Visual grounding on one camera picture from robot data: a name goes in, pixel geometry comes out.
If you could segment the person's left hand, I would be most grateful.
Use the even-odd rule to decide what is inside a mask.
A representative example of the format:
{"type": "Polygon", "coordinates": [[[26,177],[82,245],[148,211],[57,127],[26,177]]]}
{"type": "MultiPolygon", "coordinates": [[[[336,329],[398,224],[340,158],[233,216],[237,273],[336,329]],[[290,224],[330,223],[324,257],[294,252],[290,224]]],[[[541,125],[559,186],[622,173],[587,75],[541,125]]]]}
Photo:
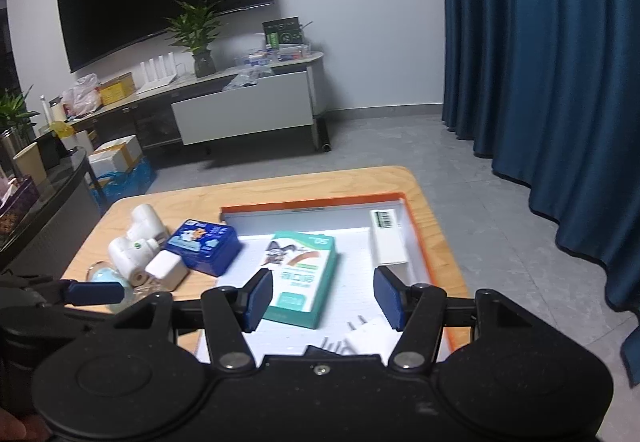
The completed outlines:
{"type": "Polygon", "coordinates": [[[5,410],[0,410],[0,440],[21,441],[26,438],[25,425],[5,410]]]}

